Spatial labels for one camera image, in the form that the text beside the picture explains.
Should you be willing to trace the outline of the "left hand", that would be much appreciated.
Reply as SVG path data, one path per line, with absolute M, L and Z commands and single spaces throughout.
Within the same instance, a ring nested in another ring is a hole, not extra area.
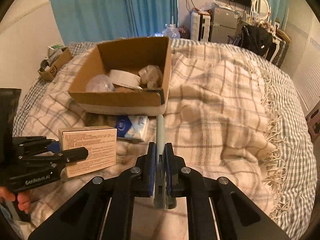
M 6 187 L 0 187 L 0 200 L 1 204 L 8 200 L 10 202 L 14 202 L 15 200 L 18 202 L 18 209 L 28 214 L 31 206 L 31 191 L 20 192 L 15 196 L 12 192 L 10 192 Z

